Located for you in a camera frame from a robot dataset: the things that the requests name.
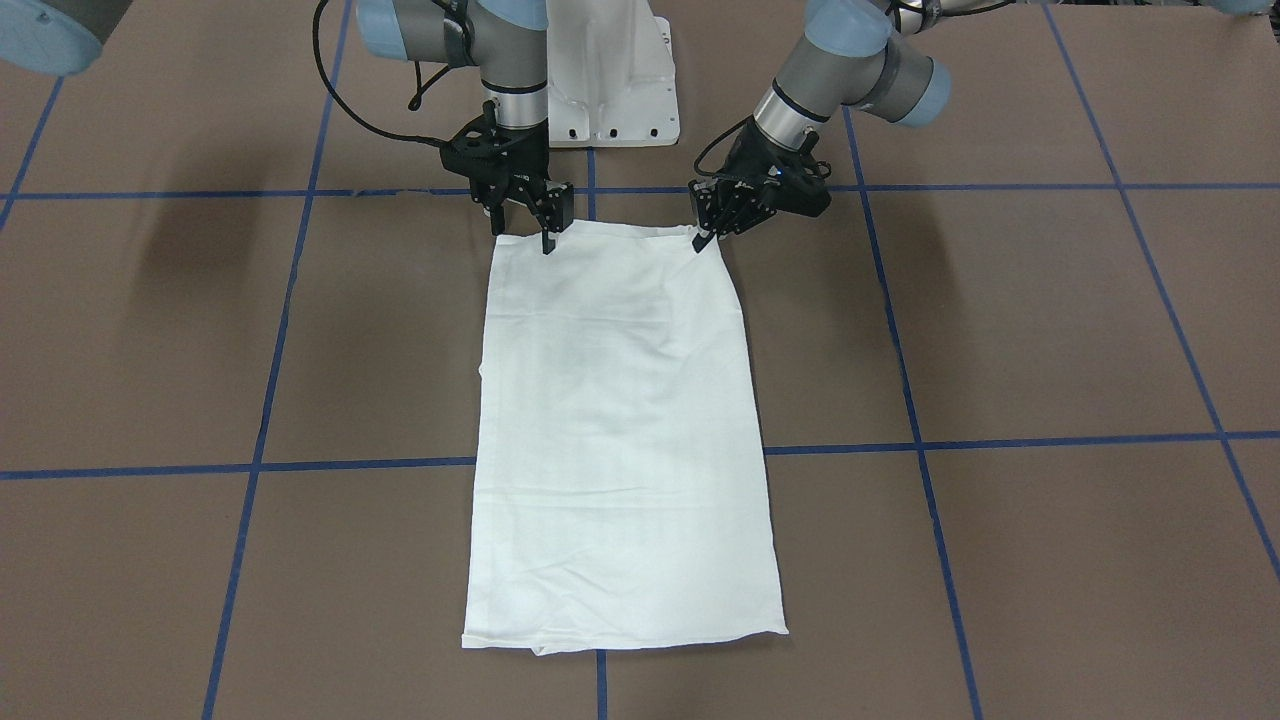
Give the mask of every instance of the black cable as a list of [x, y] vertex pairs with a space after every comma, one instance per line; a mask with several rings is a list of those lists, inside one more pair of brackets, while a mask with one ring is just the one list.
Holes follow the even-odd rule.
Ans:
[[439, 137], [430, 137], [422, 135], [399, 135], [394, 132], [387, 132], [379, 127], [370, 124], [367, 120], [357, 115], [356, 111], [352, 110], [351, 106], [343, 101], [342, 96], [338, 95], [338, 90], [333, 86], [333, 82], [329, 79], [329, 73], [326, 73], [324, 69], [324, 58], [320, 56], [320, 18], [324, 17], [324, 9], [328, 4], [329, 0], [320, 0], [320, 3], [316, 5], [315, 17], [311, 19], [311, 50], [315, 54], [316, 70], [320, 72], [320, 79], [324, 82], [324, 87], [325, 90], [329, 91], [329, 96], [333, 97], [333, 101], [337, 102], [338, 106], [342, 108], [344, 113], [351, 115], [351, 119], [356, 120], [356, 123], [360, 127], [367, 129], [374, 135], [385, 137], [388, 140], [399, 140], [403, 142], [421, 142], [422, 145], [430, 145], [431, 147], [447, 146], [448, 141], [440, 140]]
[[426, 91], [431, 90], [431, 86], [435, 85], [436, 81], [439, 81], [442, 77], [444, 77], [445, 73], [448, 73], [452, 69], [453, 69], [452, 67], [444, 65], [443, 68], [436, 70], [434, 76], [431, 76], [431, 79], [426, 81], [426, 85], [422, 85], [422, 63], [415, 60], [413, 78], [417, 82], [417, 92], [415, 92], [413, 97], [410, 99], [408, 109], [416, 113], [422, 106], [422, 96], [426, 95]]
[[964, 17], [968, 17], [968, 15], [980, 15], [983, 13], [989, 13], [992, 10], [998, 10], [998, 9], [1001, 9], [1001, 8], [1006, 6], [1006, 5], [1012, 5], [1014, 3], [1016, 3], [1016, 0], [1000, 0], [1000, 3], [993, 3], [991, 5], [983, 5], [982, 8], [973, 8], [970, 10], [952, 10], [950, 13], [947, 13], [946, 10], [943, 10], [941, 17], [943, 17], [943, 18], [964, 18]]
[[704, 177], [704, 178], [722, 178], [722, 179], [741, 179], [741, 181], [745, 181], [746, 178], [739, 178], [736, 176], [728, 176], [728, 174], [719, 173], [719, 172], [708, 173], [707, 170], [703, 169], [703, 160], [707, 159], [707, 154], [710, 152], [717, 145], [719, 145], [721, 142], [724, 142], [724, 138], [727, 138], [728, 136], [731, 136], [735, 132], [737, 132], [737, 131], [742, 129], [744, 127], [746, 127], [746, 123], [750, 119], [751, 119], [751, 115], [748, 115], [748, 117], [742, 118], [741, 120], [737, 122], [737, 124], [735, 124], [733, 127], [731, 127], [727, 131], [722, 132], [719, 135], [719, 137], [717, 137], [716, 140], [710, 141], [710, 143], [707, 147], [703, 147], [703, 151], [699, 152], [698, 158], [694, 159], [694, 172], [698, 173], [700, 177]]

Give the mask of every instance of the blue grid line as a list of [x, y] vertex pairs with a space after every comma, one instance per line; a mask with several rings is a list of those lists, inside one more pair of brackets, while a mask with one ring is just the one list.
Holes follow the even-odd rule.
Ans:
[[[351, 20], [352, 0], [346, 0], [342, 10], [342, 26], [338, 31], [338, 47], [334, 51], [333, 83], [337, 86], [339, 72], [342, 70], [342, 55], [347, 44], [347, 26]], [[241, 509], [239, 528], [236, 533], [236, 551], [232, 555], [232, 568], [227, 579], [227, 597], [223, 602], [223, 615], [218, 625], [218, 642], [214, 646], [214, 660], [209, 670], [209, 687], [205, 692], [205, 707], [202, 720], [212, 720], [214, 705], [218, 700], [218, 685], [221, 682], [223, 660], [227, 655], [227, 638], [230, 634], [232, 614], [236, 609], [236, 592], [239, 588], [241, 568], [244, 562], [244, 546], [248, 541], [250, 521], [253, 516], [253, 501], [257, 496], [257, 480], [261, 474], [262, 454], [266, 450], [266, 433], [271, 424], [271, 405], [275, 401], [275, 388], [280, 375], [280, 364], [284, 357], [284, 341], [289, 329], [289, 309], [293, 302], [293, 288], [298, 281], [298, 264], [302, 260], [302, 250], [306, 245], [307, 231], [311, 224], [311, 209], [315, 205], [316, 184], [320, 179], [320, 163], [324, 159], [325, 137], [329, 131], [329, 118], [333, 111], [333, 99], [325, 96], [324, 110], [320, 115], [320, 132], [316, 136], [315, 152], [311, 158], [311, 178], [307, 181], [306, 202], [302, 206], [302, 217], [298, 220], [298, 236], [293, 246], [293, 261], [289, 265], [289, 279], [284, 290], [284, 305], [280, 309], [280, 323], [275, 334], [275, 352], [271, 356], [271, 372], [266, 380], [266, 392], [262, 398], [262, 420], [257, 432], [257, 442], [253, 447], [253, 469], [250, 471], [248, 482], [244, 486], [244, 505]]]
[[13, 204], [18, 199], [18, 191], [22, 190], [22, 181], [27, 179], [27, 170], [31, 169], [31, 159], [36, 156], [36, 147], [40, 145], [40, 137], [45, 135], [45, 124], [49, 122], [49, 115], [54, 111], [54, 104], [58, 102], [58, 94], [63, 91], [63, 78], [54, 81], [54, 87], [49, 91], [49, 100], [45, 101], [45, 109], [40, 113], [40, 120], [36, 122], [36, 129], [31, 133], [31, 141], [27, 143], [27, 152], [22, 156], [22, 165], [18, 167], [18, 174], [13, 178], [13, 187], [9, 190], [8, 197], [4, 201], [4, 209], [0, 209], [0, 231], [4, 229], [5, 223], [9, 222], [9, 213], [13, 211]]
[[609, 720], [608, 652], [595, 651], [595, 720]]
[[1280, 182], [1126, 182], [1129, 190], [1280, 190]]
[[140, 190], [136, 192], [19, 192], [18, 200], [183, 200], [223, 197], [306, 197], [305, 190]]
[[785, 455], [856, 455], [863, 452], [905, 452], [915, 450], [911, 442], [876, 442], [864, 445], [781, 445], [765, 446], [765, 457]]
[[1231, 450], [1230, 437], [1222, 428], [1222, 420], [1217, 414], [1217, 409], [1213, 406], [1213, 398], [1210, 396], [1208, 384], [1201, 374], [1199, 364], [1196, 361], [1196, 355], [1192, 352], [1190, 341], [1187, 340], [1183, 324], [1178, 319], [1178, 311], [1174, 309], [1174, 301], [1169, 295], [1169, 290], [1165, 287], [1165, 281], [1160, 274], [1160, 269], [1156, 266], [1156, 258], [1152, 255], [1151, 246], [1147, 243], [1147, 236], [1143, 233], [1142, 224], [1138, 222], [1138, 214], [1133, 208], [1133, 202], [1129, 200], [1129, 192], [1124, 181], [1120, 178], [1120, 170], [1116, 168], [1115, 159], [1111, 156], [1111, 149], [1107, 146], [1106, 137], [1102, 135], [1102, 127], [1098, 124], [1098, 118], [1094, 115], [1093, 106], [1089, 104], [1089, 99], [1084, 92], [1084, 85], [1080, 83], [1080, 76], [1075, 72], [1075, 64], [1071, 63], [1071, 54], [1066, 50], [1066, 42], [1062, 40], [1062, 33], [1059, 32], [1057, 23], [1053, 20], [1053, 14], [1050, 12], [1047, 5], [1042, 6], [1042, 10], [1044, 12], [1044, 19], [1048, 20], [1050, 31], [1053, 33], [1053, 40], [1057, 42], [1057, 49], [1062, 54], [1062, 61], [1066, 64], [1066, 70], [1071, 76], [1071, 82], [1075, 85], [1075, 92], [1080, 96], [1080, 105], [1084, 106], [1084, 114], [1089, 118], [1089, 126], [1093, 128], [1094, 137], [1097, 137], [1098, 147], [1102, 149], [1102, 156], [1107, 161], [1107, 168], [1111, 170], [1112, 179], [1115, 179], [1115, 190], [1120, 193], [1120, 200], [1124, 202], [1125, 213], [1129, 215], [1129, 223], [1133, 225], [1134, 236], [1138, 238], [1138, 245], [1142, 247], [1142, 255], [1147, 260], [1147, 268], [1151, 270], [1151, 278], [1155, 281], [1156, 290], [1160, 292], [1160, 301], [1165, 305], [1169, 320], [1172, 323], [1174, 332], [1178, 334], [1178, 342], [1181, 345], [1183, 355], [1187, 357], [1187, 365], [1190, 368], [1192, 375], [1196, 378], [1196, 387], [1199, 388], [1201, 398], [1204, 401], [1204, 409], [1208, 411], [1208, 416], [1213, 421], [1213, 429], [1216, 430], [1219, 441], [1222, 446], [1222, 452], [1226, 455], [1228, 465], [1231, 468], [1231, 474], [1235, 475], [1235, 484], [1240, 489], [1244, 505], [1248, 507], [1249, 515], [1253, 519], [1253, 528], [1257, 530], [1258, 538], [1262, 541], [1262, 547], [1267, 553], [1267, 559], [1271, 561], [1271, 570], [1275, 573], [1276, 580], [1280, 580], [1280, 556], [1276, 555], [1276, 548], [1271, 542], [1271, 536], [1267, 533], [1266, 523], [1263, 523], [1262, 515], [1258, 512], [1258, 506], [1253, 501], [1253, 493], [1249, 491], [1249, 483], [1244, 479], [1240, 464], [1235, 459], [1235, 451]]
[[131, 478], [145, 475], [225, 475], [248, 473], [248, 462], [220, 465], [152, 465], [138, 468], [78, 468], [68, 470], [0, 470], [5, 480], [72, 480], [87, 478]]
[[[593, 163], [594, 151], [588, 154]], [[980, 191], [1082, 191], [1115, 190], [1115, 183], [900, 183], [868, 184], [867, 192], [980, 192]], [[1125, 183], [1128, 190], [1161, 191], [1231, 191], [1231, 190], [1280, 190], [1280, 182], [1210, 182], [1210, 183]], [[832, 184], [832, 192], [861, 192], [856, 184]], [[581, 191], [588, 196], [588, 205], [595, 195], [684, 195], [684, 186], [653, 187], [586, 187]], [[140, 190], [122, 192], [6, 192], [0, 200], [13, 201], [58, 201], [58, 200], [180, 200], [180, 199], [238, 199], [238, 197], [387, 197], [402, 193], [421, 193], [435, 196], [470, 195], [465, 187], [374, 187], [374, 188], [329, 188], [329, 190]]]
[[595, 219], [595, 193], [599, 188], [595, 187], [595, 149], [586, 149], [586, 219]]
[[399, 457], [387, 460], [303, 460], [296, 462], [262, 462], [264, 473], [303, 473], [311, 470], [385, 470], [394, 468], [453, 468], [475, 465], [475, 456]]
[[1226, 433], [1228, 439], [1280, 439], [1280, 430]]
[[[586, 149], [586, 219], [595, 219], [595, 149]], [[605, 661], [608, 653], [595, 651], [595, 716], [596, 720], [609, 720], [609, 669]]]
[[969, 706], [974, 720], [982, 720], [982, 701], [978, 696], [978, 680], [974, 676], [973, 659], [969, 655], [969, 641], [964, 630], [964, 616], [960, 612], [960, 597], [956, 592], [955, 578], [951, 571], [951, 557], [947, 553], [947, 541], [942, 532], [942, 516], [938, 514], [937, 498], [933, 493], [933, 478], [929, 474], [929, 460], [925, 452], [924, 439], [920, 434], [920, 421], [915, 413], [915, 400], [911, 396], [911, 379], [906, 372], [906, 355], [902, 352], [902, 338], [897, 332], [897, 319], [893, 314], [893, 296], [890, 292], [888, 275], [884, 273], [884, 260], [881, 255], [879, 234], [876, 232], [876, 218], [872, 215], [870, 196], [867, 192], [867, 178], [863, 174], [861, 158], [858, 154], [858, 137], [854, 133], [854, 119], [849, 108], [844, 108], [845, 132], [849, 136], [849, 149], [854, 160], [854, 173], [858, 176], [859, 195], [863, 202], [863, 215], [867, 220], [867, 234], [870, 238], [872, 258], [876, 260], [876, 278], [879, 281], [881, 293], [884, 297], [884, 319], [888, 323], [888, 334], [893, 341], [893, 352], [897, 355], [897, 369], [902, 378], [902, 400], [906, 402], [906, 418], [911, 424], [911, 441], [915, 448], [915, 460], [920, 468], [920, 482], [924, 488], [924, 500], [929, 509], [929, 520], [933, 524], [933, 544], [938, 553], [938, 565], [942, 569], [942, 583], [947, 592], [947, 605], [951, 609], [951, 624], [955, 628], [956, 646], [960, 651], [960, 665], [964, 669], [965, 685], [969, 691]]
[[[1280, 430], [1239, 430], [1226, 433], [1230, 439], [1280, 439]], [[1166, 433], [1134, 436], [1088, 436], [1048, 438], [997, 438], [924, 441], [927, 451], [943, 450], [1009, 450], [1019, 447], [1088, 447], [1105, 445], [1160, 445], [1176, 442], [1219, 442], [1217, 433]], [[877, 452], [911, 452], [914, 442], [870, 442], [852, 445], [777, 445], [764, 446], [764, 455], [860, 455]], [[371, 460], [296, 460], [260, 462], [260, 473], [303, 473], [320, 470], [381, 470], [396, 468], [447, 468], [475, 465], [475, 456], [379, 457]], [[216, 475], [250, 473], [252, 462], [212, 465], [140, 465], [118, 468], [59, 468], [42, 470], [0, 470], [4, 480], [55, 480], [81, 478], [127, 478], [133, 475]]]
[[867, 192], [966, 192], [991, 190], [1115, 190], [1115, 186], [1101, 182], [973, 182], [867, 186]]
[[685, 192], [689, 192], [685, 186], [596, 187], [591, 190], [593, 195], [682, 195]]

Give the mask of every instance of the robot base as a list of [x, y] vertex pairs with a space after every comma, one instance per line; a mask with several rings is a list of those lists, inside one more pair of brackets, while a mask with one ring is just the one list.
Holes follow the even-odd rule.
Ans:
[[671, 23], [648, 0], [550, 0], [547, 10], [552, 147], [673, 145]]

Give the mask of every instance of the white towel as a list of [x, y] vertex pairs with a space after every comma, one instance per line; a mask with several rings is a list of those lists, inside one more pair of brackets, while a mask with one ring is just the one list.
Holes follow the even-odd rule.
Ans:
[[498, 238], [463, 647], [786, 634], [742, 310], [692, 234]]

